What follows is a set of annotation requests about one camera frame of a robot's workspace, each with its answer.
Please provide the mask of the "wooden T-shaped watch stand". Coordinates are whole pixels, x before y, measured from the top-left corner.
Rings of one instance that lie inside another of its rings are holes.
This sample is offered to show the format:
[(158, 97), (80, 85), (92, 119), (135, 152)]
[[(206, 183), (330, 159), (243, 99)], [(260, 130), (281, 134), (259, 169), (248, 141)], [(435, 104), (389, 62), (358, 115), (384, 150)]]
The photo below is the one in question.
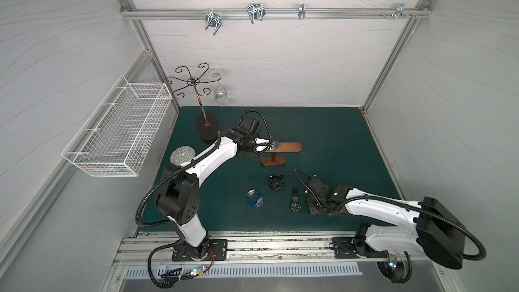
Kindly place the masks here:
[(278, 147), (274, 150), (269, 150), (270, 156), (261, 159), (262, 166), (283, 166), (286, 164), (286, 159), (278, 154), (293, 154), (299, 153), (302, 150), (302, 144), (296, 142), (280, 142)]

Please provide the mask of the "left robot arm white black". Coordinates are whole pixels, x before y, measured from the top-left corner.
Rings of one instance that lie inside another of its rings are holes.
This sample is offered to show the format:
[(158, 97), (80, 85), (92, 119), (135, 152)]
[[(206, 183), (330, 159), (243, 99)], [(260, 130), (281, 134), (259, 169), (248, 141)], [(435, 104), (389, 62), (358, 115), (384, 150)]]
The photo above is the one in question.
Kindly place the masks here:
[(209, 235), (197, 215), (201, 186), (228, 160), (244, 151), (261, 154), (274, 149), (270, 129), (258, 110), (242, 113), (239, 124), (217, 134), (216, 142), (195, 159), (178, 167), (179, 174), (168, 181), (167, 189), (159, 189), (155, 205), (174, 225), (184, 243), (191, 247), (206, 244)]

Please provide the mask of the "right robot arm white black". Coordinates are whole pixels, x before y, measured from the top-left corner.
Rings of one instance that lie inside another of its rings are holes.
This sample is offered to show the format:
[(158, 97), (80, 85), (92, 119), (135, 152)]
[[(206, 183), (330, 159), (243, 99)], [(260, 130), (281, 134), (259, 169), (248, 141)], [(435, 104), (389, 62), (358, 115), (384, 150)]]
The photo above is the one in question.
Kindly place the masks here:
[(303, 180), (311, 214), (364, 216), (383, 224), (361, 224), (355, 235), (340, 242), (361, 258), (405, 253), (427, 256), (454, 270), (462, 267), (465, 235), (461, 224), (437, 200), (402, 201), (373, 195), (349, 185), (334, 189), (317, 177)]

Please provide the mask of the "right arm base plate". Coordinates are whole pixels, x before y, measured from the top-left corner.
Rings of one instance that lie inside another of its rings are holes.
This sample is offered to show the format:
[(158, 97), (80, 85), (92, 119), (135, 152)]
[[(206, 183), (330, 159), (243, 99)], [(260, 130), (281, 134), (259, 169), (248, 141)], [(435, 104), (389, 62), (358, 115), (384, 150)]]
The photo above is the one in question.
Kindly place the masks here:
[(333, 251), (337, 259), (353, 258), (386, 258), (383, 251), (376, 251), (364, 240), (352, 237), (334, 237), (328, 248)]

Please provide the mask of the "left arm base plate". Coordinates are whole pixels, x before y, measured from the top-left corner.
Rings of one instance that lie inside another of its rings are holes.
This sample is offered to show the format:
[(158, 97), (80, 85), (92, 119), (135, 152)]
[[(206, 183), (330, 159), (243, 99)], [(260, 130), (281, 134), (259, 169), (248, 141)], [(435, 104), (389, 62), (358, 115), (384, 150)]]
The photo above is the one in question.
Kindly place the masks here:
[(198, 261), (224, 261), (227, 259), (227, 239), (205, 238), (197, 247), (188, 243), (181, 243), (174, 247), (172, 253), (173, 262), (198, 262)]

